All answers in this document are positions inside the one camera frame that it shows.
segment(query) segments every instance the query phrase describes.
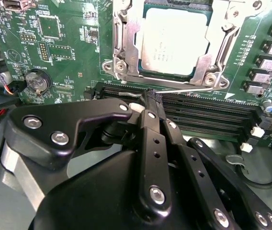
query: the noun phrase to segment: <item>metal cylinder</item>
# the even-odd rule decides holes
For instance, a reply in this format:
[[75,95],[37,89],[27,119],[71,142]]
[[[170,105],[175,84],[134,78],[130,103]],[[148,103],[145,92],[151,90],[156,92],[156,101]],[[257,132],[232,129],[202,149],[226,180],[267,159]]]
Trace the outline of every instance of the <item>metal cylinder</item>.
[[271,100],[265,100],[262,102],[265,112],[272,113],[272,102]]

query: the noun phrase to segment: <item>screw hole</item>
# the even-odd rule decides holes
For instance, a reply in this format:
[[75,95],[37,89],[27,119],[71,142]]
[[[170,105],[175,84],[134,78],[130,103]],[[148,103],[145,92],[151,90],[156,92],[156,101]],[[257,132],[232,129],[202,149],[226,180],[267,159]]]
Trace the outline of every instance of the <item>screw hole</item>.
[[107,70],[107,71],[111,70],[111,66],[110,66],[109,64],[106,64],[106,65],[104,66],[104,68],[105,68],[105,70]]
[[198,171],[198,174],[199,174],[199,176],[200,176],[200,177],[202,177],[202,178],[204,177],[204,174],[203,174],[203,172],[201,172],[201,171]]
[[255,1],[254,3],[253,3],[253,7],[254,7],[254,9],[257,11],[257,10],[259,10],[260,8],[261,8],[261,6],[262,6],[262,2],[261,1]]
[[227,86],[227,82],[226,82],[226,81],[222,81],[222,82],[220,82],[219,86],[220,86],[221,88],[224,88],[224,87]]
[[153,153],[156,158],[160,158],[160,155],[157,152]]

